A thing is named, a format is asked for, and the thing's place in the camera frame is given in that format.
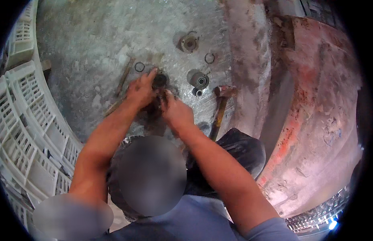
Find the man's left arm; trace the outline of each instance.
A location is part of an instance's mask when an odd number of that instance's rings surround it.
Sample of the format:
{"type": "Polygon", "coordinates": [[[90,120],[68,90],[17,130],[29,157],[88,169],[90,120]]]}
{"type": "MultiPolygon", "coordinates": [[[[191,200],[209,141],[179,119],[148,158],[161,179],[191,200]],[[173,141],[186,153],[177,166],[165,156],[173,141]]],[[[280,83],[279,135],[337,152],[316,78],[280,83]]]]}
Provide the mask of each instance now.
{"type": "Polygon", "coordinates": [[[110,159],[125,138],[134,117],[155,97],[152,83],[157,73],[153,69],[129,84],[126,99],[92,132],[75,165],[69,193],[89,204],[99,200],[107,203],[106,172],[110,159]]]}

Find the hammer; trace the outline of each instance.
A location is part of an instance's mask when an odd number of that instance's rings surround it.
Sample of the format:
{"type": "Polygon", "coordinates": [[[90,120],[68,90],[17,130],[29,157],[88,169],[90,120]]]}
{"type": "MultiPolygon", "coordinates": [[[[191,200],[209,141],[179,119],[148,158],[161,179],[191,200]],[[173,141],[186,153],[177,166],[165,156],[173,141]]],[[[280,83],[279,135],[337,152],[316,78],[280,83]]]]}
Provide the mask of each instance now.
{"type": "Polygon", "coordinates": [[[216,119],[214,120],[212,131],[210,133],[210,138],[212,141],[216,141],[218,131],[220,130],[221,122],[223,120],[225,107],[227,106],[227,101],[232,96],[236,96],[237,88],[233,85],[220,85],[214,88],[214,93],[218,99],[218,113],[216,119]]]}

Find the shirt sleeve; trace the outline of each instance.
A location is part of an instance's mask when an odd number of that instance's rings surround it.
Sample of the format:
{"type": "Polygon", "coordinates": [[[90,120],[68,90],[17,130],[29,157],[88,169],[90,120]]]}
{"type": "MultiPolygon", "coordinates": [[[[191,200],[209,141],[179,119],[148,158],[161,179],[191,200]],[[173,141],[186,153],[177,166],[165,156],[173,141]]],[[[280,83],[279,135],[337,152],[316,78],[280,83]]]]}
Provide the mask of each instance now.
{"type": "Polygon", "coordinates": [[[298,241],[297,235],[288,229],[282,218],[271,218],[251,229],[245,236],[249,241],[298,241]]]}

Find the man's right arm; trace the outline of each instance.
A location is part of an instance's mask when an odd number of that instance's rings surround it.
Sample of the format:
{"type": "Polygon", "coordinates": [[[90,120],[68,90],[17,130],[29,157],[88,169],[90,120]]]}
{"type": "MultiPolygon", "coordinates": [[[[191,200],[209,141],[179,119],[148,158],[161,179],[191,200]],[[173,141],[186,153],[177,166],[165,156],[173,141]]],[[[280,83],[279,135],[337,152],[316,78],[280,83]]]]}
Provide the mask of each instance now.
{"type": "Polygon", "coordinates": [[[227,151],[204,135],[194,124],[193,111],[170,93],[162,101],[163,117],[189,147],[209,183],[219,194],[242,235],[279,215],[261,193],[251,174],[227,151]]]}

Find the left hand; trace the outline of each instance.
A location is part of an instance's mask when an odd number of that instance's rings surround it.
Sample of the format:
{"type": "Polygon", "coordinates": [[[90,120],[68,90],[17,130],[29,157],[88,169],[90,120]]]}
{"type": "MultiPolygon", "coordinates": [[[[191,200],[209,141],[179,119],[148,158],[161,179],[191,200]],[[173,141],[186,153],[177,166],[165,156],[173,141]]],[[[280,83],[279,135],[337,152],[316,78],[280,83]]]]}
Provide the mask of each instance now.
{"type": "Polygon", "coordinates": [[[156,74],[157,68],[153,68],[149,75],[145,73],[140,78],[132,81],[126,91],[126,100],[136,104],[139,109],[150,104],[157,94],[152,89],[156,74]]]}

